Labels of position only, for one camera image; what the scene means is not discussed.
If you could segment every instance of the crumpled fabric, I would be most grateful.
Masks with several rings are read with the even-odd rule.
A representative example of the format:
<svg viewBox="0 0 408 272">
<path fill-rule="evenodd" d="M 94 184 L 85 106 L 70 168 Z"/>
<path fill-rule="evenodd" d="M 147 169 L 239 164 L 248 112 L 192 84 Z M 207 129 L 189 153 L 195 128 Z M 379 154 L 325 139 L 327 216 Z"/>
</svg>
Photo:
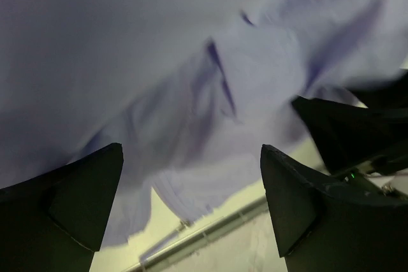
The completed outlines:
<svg viewBox="0 0 408 272">
<path fill-rule="evenodd" d="M 194 222 L 306 135 L 295 95 L 397 78 L 407 0 L 1 0 L 0 188 L 122 143 L 103 245 Z"/>
</svg>

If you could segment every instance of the black object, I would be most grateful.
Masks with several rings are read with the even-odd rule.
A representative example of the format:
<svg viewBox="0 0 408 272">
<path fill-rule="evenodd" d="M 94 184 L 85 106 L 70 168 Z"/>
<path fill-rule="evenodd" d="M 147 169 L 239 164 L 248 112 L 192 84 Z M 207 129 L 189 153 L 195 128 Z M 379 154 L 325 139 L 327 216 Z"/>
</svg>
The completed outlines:
<svg viewBox="0 0 408 272">
<path fill-rule="evenodd" d="M 369 108 L 408 108 L 408 73 L 378 89 L 351 90 Z"/>
<path fill-rule="evenodd" d="M 399 272 L 408 202 L 360 190 L 263 145 L 261 172 L 288 272 Z"/>
<path fill-rule="evenodd" d="M 85 272 L 101 246 L 122 146 L 0 190 L 0 271 Z"/>
<path fill-rule="evenodd" d="M 366 167 L 388 175 L 408 168 L 408 109 L 358 108 L 302 97 L 292 105 L 331 174 Z"/>
</svg>

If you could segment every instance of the purple cloth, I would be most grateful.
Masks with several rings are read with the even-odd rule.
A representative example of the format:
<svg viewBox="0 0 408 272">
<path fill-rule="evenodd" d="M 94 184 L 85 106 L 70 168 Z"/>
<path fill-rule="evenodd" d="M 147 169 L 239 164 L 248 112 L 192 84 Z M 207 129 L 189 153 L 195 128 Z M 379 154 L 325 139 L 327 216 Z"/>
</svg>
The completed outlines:
<svg viewBox="0 0 408 272">
<path fill-rule="evenodd" d="M 408 2 L 1 0 L 0 31 L 0 188 L 122 143 L 106 246 L 145 227 L 152 186 L 194 222 L 258 180 L 262 143 L 305 136 L 294 95 L 397 77 Z"/>
</svg>

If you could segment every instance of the lavender fabric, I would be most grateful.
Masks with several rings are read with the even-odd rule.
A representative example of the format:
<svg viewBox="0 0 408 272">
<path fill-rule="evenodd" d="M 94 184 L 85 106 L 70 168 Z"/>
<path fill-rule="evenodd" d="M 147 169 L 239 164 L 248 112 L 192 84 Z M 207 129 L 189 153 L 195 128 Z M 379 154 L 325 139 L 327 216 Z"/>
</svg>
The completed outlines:
<svg viewBox="0 0 408 272">
<path fill-rule="evenodd" d="M 305 135 L 294 95 L 397 77 L 408 2 L 1 0 L 0 31 L 0 188 L 122 143 L 107 246 L 151 187 L 194 222 L 259 179 L 262 143 Z"/>
</svg>

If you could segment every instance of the cloth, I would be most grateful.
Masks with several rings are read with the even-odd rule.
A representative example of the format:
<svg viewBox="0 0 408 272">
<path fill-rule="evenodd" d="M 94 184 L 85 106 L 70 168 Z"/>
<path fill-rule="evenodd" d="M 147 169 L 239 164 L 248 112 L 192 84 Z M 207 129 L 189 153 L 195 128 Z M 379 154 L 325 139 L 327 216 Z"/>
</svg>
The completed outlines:
<svg viewBox="0 0 408 272">
<path fill-rule="evenodd" d="M 406 0 L 1 0 L 0 188 L 118 142 L 104 245 L 144 228 L 151 186 L 195 221 L 305 135 L 294 95 L 396 78 L 407 23 Z"/>
</svg>

